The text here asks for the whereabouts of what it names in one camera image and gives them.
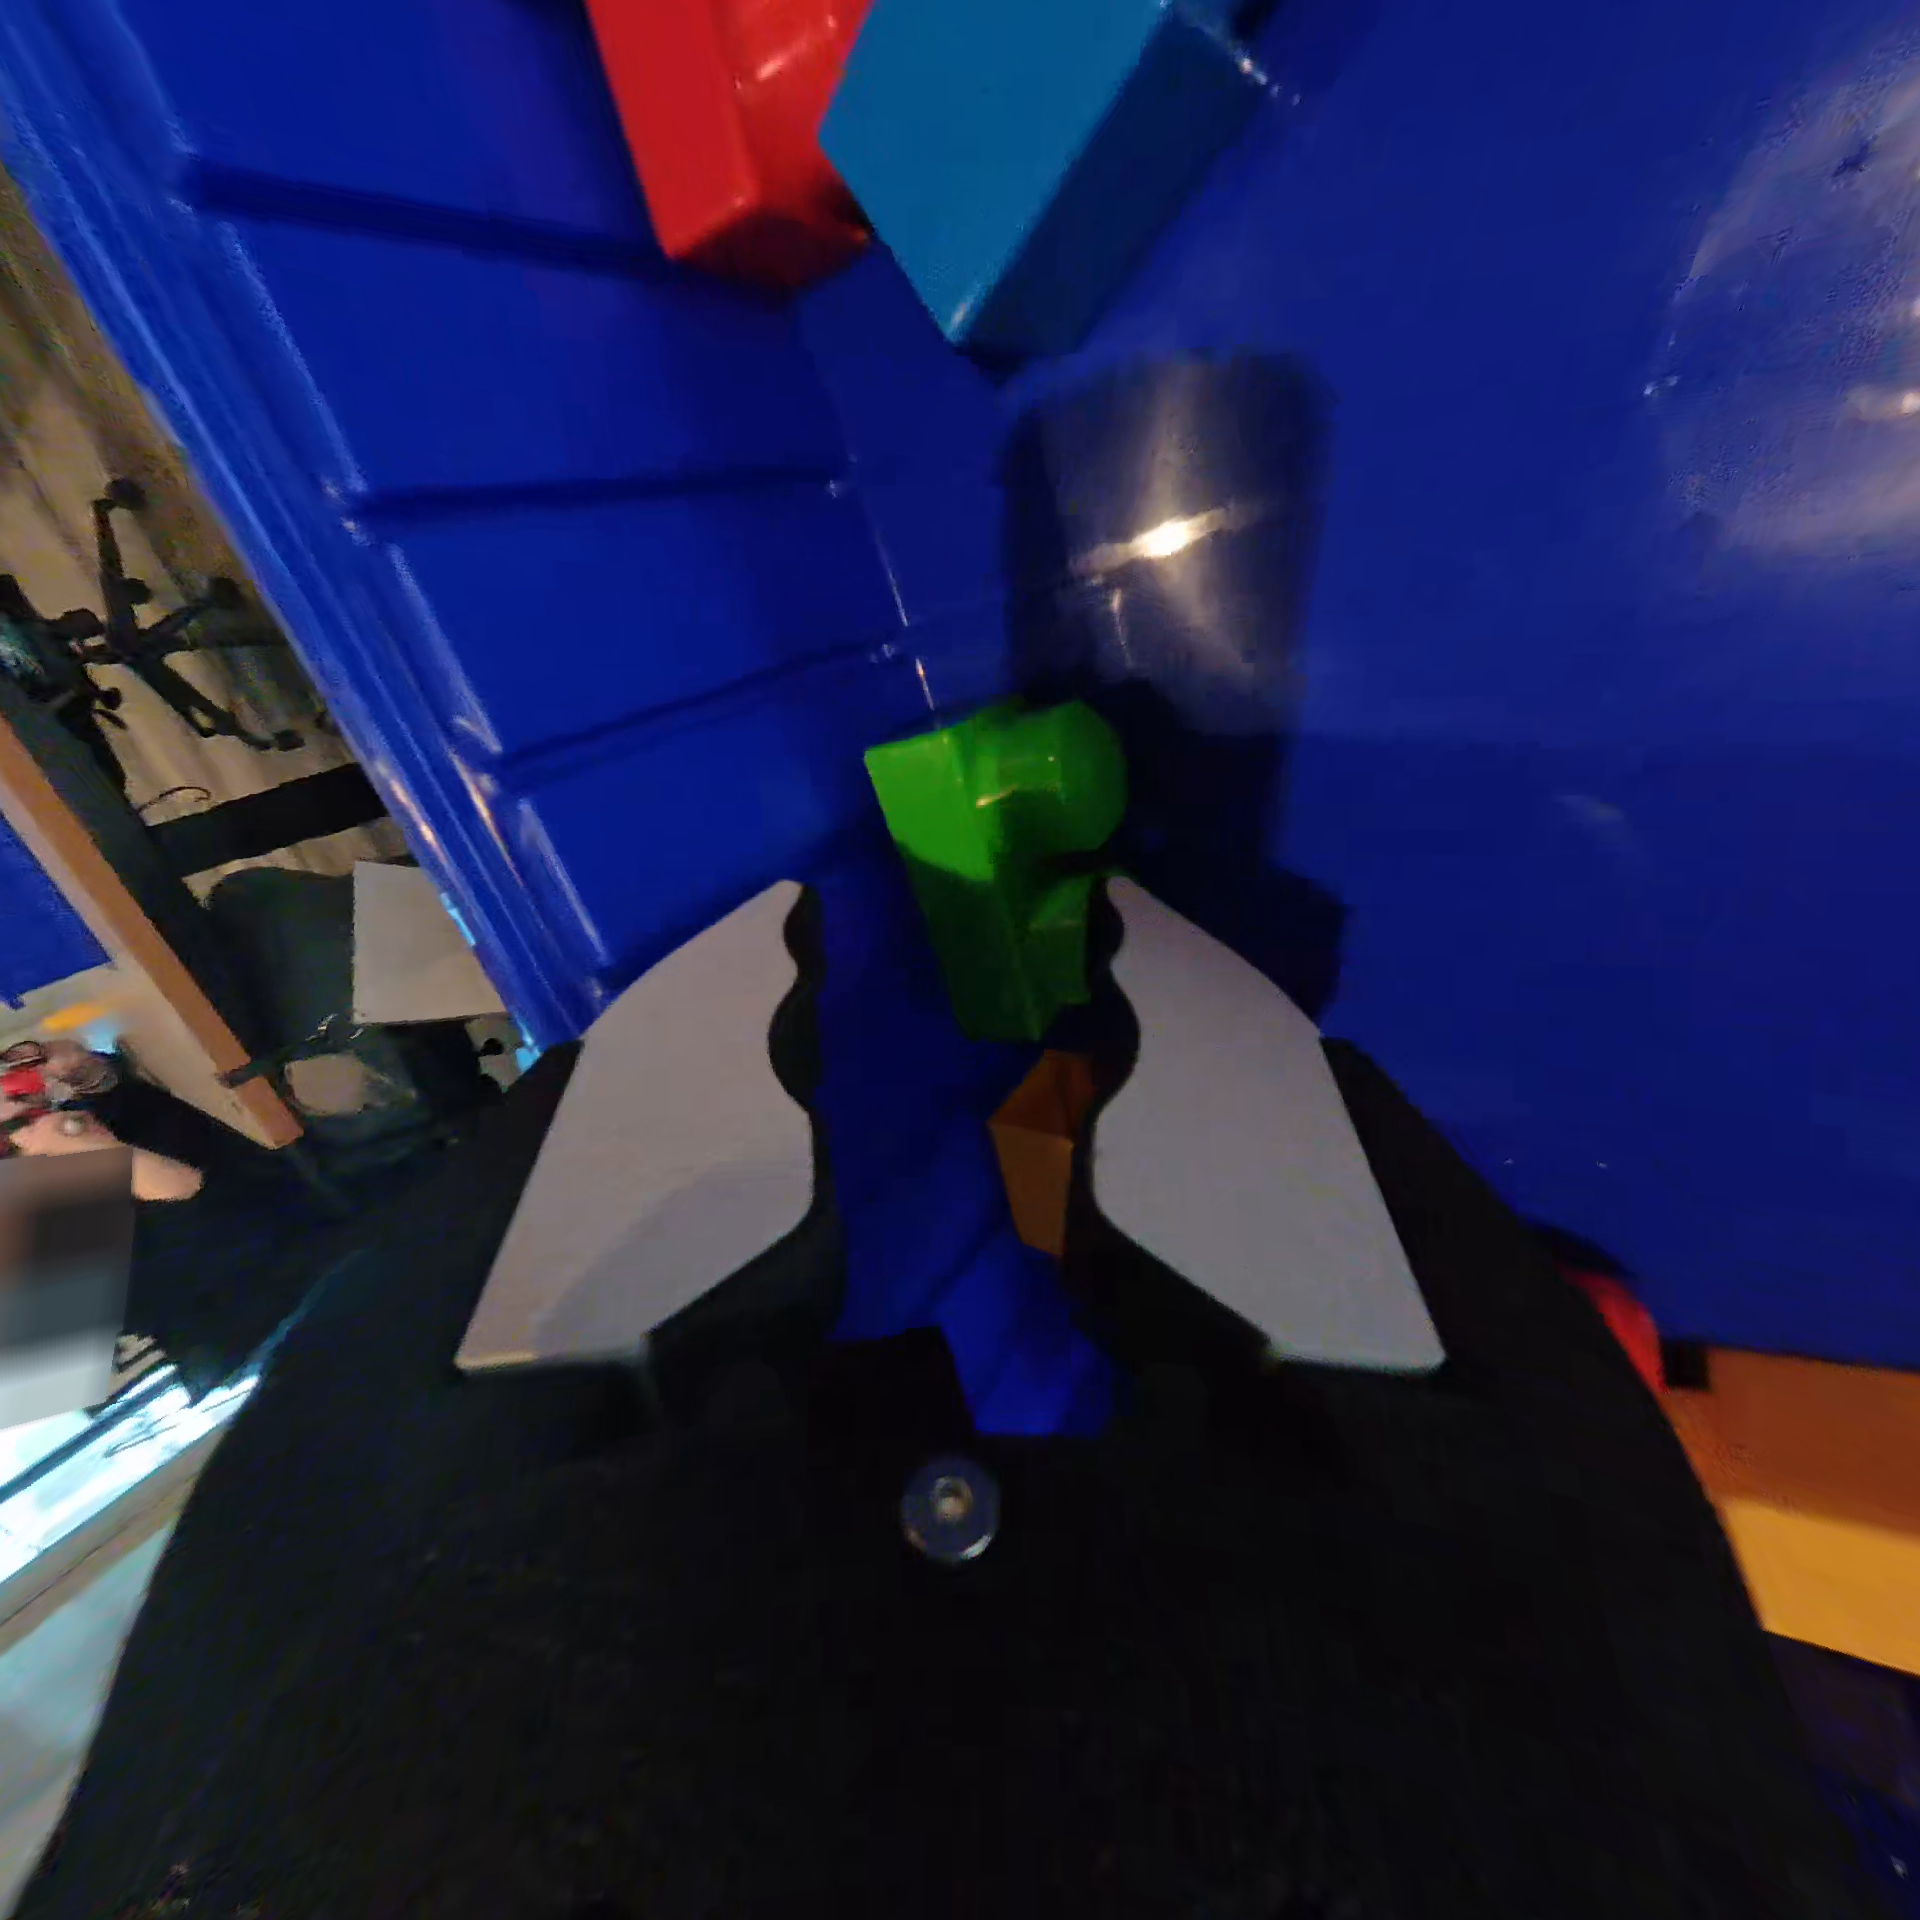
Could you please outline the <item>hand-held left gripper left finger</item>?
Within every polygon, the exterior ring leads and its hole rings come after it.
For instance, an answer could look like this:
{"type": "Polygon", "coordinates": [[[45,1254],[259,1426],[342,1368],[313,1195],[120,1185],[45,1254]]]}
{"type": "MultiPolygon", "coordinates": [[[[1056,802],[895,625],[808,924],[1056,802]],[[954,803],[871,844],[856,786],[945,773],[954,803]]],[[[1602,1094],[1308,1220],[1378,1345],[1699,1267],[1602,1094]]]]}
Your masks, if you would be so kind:
{"type": "Polygon", "coordinates": [[[816,893],[771,882],[575,1037],[516,1220],[461,1330],[461,1379],[642,1363],[691,1334],[816,1212],[815,1064],[777,1064],[808,1010],[816,893]]]}

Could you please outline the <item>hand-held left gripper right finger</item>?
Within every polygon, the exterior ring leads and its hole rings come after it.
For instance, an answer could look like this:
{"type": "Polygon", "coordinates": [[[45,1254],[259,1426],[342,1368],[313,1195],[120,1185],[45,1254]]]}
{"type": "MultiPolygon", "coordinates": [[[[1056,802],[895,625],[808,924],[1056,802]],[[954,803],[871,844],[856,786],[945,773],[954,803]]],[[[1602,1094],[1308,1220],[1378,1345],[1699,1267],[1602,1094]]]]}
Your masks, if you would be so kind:
{"type": "Polygon", "coordinates": [[[1066,1288],[1126,1363],[1438,1379],[1321,1029],[1141,882],[1094,907],[1094,1108],[1066,1288]]]}

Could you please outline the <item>blue ribbed plastic bin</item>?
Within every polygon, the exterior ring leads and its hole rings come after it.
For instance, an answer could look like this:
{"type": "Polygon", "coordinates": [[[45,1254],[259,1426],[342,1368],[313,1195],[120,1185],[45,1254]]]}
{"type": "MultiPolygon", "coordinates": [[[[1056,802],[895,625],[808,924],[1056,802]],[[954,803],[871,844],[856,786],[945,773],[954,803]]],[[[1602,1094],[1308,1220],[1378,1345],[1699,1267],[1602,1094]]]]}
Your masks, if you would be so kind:
{"type": "Polygon", "coordinates": [[[0,1007],[108,962],[92,924],[61,899],[45,865],[0,827],[0,1007]]]}
{"type": "Polygon", "coordinates": [[[22,1914],[1916,1914],[1916,10],[6,10],[533,1064],[22,1914]]]}

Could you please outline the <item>green two-stud block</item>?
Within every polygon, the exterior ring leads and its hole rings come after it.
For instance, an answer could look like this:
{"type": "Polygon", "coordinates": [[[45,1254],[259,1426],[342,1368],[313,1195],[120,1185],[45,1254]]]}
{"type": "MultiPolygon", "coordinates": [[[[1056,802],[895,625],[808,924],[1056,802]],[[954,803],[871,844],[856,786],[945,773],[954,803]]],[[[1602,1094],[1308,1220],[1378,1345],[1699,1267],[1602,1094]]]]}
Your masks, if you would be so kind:
{"type": "Polygon", "coordinates": [[[995,705],[869,750],[950,1010],[1034,1044],[1088,1007],[1088,907],[1126,812],[1119,736],[1088,705],[995,705]]]}

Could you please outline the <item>pile of assorted toy blocks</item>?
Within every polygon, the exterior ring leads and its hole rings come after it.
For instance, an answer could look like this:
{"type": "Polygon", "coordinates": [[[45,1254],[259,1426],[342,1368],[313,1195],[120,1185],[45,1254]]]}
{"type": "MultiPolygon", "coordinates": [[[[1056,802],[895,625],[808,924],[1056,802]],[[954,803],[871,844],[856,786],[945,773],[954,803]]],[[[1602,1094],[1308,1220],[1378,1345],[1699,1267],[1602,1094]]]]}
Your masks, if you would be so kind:
{"type": "Polygon", "coordinates": [[[1916,10],[869,10],[816,154],[916,625],[1738,1351],[1759,1626],[1916,1675],[1916,10]]]}

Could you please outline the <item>white paper sheet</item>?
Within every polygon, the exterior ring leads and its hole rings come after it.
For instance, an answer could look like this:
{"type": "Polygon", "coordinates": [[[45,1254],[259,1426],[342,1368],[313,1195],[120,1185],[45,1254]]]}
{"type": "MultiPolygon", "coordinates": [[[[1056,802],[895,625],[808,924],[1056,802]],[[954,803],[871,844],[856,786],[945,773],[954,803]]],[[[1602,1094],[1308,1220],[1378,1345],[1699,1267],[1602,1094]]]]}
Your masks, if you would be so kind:
{"type": "Polygon", "coordinates": [[[361,1029],[469,1029],[504,1020],[469,929],[450,916],[434,875],[361,859],[354,865],[354,1020],[361,1029]]]}

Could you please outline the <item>wooden office desk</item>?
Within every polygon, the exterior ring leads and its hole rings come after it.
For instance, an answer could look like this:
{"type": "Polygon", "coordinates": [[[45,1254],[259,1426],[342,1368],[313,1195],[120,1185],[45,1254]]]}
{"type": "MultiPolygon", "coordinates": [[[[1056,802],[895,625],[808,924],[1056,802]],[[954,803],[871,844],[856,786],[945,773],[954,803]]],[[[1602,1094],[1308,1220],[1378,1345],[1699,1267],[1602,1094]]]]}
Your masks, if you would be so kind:
{"type": "Polygon", "coordinates": [[[0,727],[0,812],[14,840],[42,859],[56,893],[80,916],[108,962],[108,1020],[130,1059],[181,1094],[186,1108],[215,1115],[221,1129],[298,1151],[303,1115],[269,1084],[230,1084],[245,1064],[242,1035],[201,994],[186,954],[165,929],[137,907],[108,854],[92,840],[80,812],[61,803],[56,779],[37,762],[22,727],[0,727]]]}

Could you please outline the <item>black office chair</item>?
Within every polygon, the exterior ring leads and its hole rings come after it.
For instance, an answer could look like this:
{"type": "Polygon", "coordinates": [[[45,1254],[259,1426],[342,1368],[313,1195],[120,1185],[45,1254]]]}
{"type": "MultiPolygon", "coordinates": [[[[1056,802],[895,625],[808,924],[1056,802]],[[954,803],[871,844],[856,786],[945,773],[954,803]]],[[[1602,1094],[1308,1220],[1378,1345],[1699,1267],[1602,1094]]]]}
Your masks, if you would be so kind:
{"type": "Polygon", "coordinates": [[[0,671],[6,684],[45,712],[102,773],[121,786],[121,760],[108,727],[121,727],[121,688],[99,684],[102,671],[121,671],[145,684],[201,743],[230,736],[256,760],[303,750],[303,727],[245,727],[236,712],[221,712],[201,684],[186,684],[181,657],[245,657],[269,645],[245,625],[245,592],[236,579],[206,579],[170,612],[145,618],[151,587],[121,569],[120,517],[145,517],[151,497],[130,475],[108,475],[92,505],[99,529],[99,592],[102,612],[37,612],[22,579],[0,579],[0,671]]]}

